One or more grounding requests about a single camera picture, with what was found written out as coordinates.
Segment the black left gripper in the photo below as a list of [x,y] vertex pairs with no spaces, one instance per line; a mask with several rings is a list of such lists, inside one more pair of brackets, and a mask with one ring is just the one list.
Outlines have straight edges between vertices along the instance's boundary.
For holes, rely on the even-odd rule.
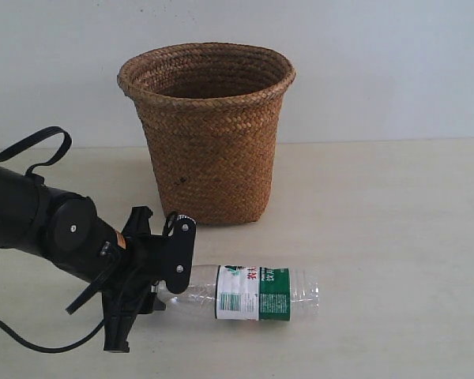
[[166,310],[166,304],[158,298],[156,286],[162,281],[160,245],[163,232],[160,235],[151,232],[151,216],[149,207],[134,206],[120,231],[103,220],[100,222],[105,241],[110,244],[109,259],[114,264],[101,290],[104,351],[130,351],[127,338],[140,308],[142,314]]

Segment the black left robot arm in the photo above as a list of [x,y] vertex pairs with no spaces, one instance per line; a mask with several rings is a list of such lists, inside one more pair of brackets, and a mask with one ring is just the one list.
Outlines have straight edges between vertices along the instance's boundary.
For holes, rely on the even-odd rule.
[[[0,152],[0,164],[12,153]],[[29,167],[18,174],[0,165],[0,249],[15,249],[51,262],[88,286],[66,308],[80,309],[102,295],[105,351],[127,353],[127,337],[139,314],[154,310],[152,285],[166,277],[173,219],[152,234],[146,206],[134,207],[125,227],[115,230],[97,214],[90,197],[46,186]]]

